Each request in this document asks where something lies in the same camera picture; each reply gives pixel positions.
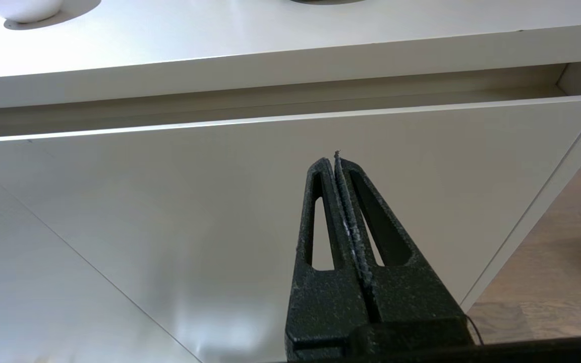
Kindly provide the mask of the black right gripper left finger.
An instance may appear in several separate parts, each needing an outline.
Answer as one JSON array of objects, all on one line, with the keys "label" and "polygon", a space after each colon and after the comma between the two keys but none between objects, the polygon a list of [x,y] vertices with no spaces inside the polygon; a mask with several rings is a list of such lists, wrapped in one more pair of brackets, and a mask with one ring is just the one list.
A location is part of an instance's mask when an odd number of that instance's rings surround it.
[{"label": "black right gripper left finger", "polygon": [[[321,200],[334,268],[313,266],[316,202]],[[357,262],[336,178],[327,158],[307,172],[304,204],[285,324],[288,351],[344,351],[349,335],[368,322]]]}]

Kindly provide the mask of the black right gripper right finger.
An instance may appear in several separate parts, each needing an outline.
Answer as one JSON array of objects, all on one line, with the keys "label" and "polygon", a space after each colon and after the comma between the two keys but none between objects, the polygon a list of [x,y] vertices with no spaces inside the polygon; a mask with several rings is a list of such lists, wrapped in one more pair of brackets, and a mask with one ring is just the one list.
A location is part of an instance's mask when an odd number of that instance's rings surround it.
[{"label": "black right gripper right finger", "polygon": [[358,281],[373,323],[445,322],[466,315],[363,168],[335,156]]}]

